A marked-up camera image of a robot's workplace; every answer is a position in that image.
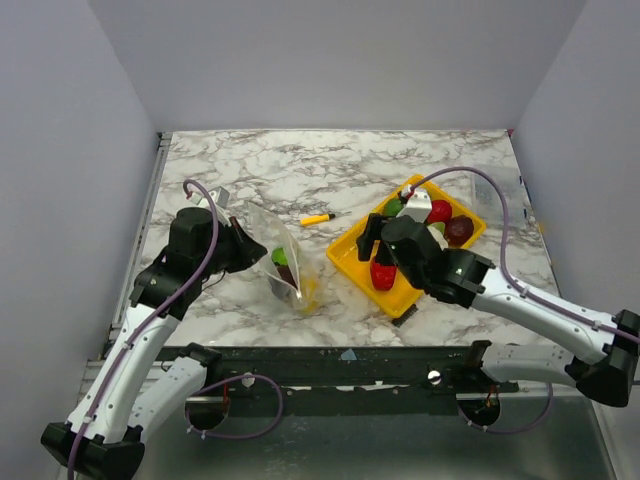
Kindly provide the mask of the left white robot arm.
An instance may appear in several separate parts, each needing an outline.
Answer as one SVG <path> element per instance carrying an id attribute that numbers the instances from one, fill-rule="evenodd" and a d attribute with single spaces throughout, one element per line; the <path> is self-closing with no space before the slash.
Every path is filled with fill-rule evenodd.
<path id="1" fill-rule="evenodd" d="M 89 391 L 64 422 L 46 426 L 41 443 L 69 474 L 131 479 L 145 443 L 195 392 L 214 393 L 221 354 L 191 343 L 147 392 L 141 390 L 168 338 L 213 275 L 244 271 L 267 253 L 235 217 L 206 208 L 178 211 L 167 245 L 138 274 L 120 334 Z"/>

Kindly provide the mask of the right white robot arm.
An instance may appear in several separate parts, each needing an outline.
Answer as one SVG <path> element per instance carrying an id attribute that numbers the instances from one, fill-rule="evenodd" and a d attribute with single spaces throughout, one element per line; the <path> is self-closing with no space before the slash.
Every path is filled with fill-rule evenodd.
<path id="1" fill-rule="evenodd" d="M 460 367 L 467 389 L 528 380 L 574 387 L 607 406 L 628 405 L 639 362 L 638 314 L 600 312 L 550 295 L 486 257 L 441 247 L 409 216 L 370 215 L 356 248 L 361 261 L 381 250 L 413 288 L 442 303 L 502 317 L 550 340 L 548 346 L 488 343 Z"/>

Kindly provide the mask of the yellow lemon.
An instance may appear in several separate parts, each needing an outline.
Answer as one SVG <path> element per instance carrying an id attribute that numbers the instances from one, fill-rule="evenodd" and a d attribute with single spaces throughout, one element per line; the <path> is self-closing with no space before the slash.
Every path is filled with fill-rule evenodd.
<path id="1" fill-rule="evenodd" d="M 320 287 L 315 277 L 306 276 L 300 284 L 300 311 L 304 314 L 313 313 L 320 305 Z"/>

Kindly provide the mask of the clear zip top bag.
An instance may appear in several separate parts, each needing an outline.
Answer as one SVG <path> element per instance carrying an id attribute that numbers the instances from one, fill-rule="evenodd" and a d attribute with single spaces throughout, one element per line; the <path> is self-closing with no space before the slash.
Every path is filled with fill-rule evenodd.
<path id="1" fill-rule="evenodd" d="M 254 239 L 267 254 L 258 262 L 271 293 L 303 315 L 320 304 L 321 289 L 316 268 L 280 218 L 254 203 L 248 204 Z"/>

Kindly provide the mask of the red strawberry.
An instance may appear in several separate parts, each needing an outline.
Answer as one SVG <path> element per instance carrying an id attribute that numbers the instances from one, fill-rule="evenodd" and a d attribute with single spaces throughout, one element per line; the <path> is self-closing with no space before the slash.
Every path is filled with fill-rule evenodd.
<path id="1" fill-rule="evenodd" d="M 393 288 L 397 274 L 395 265 L 384 265 L 373 259 L 370 262 L 370 279 L 376 291 L 389 291 Z"/>

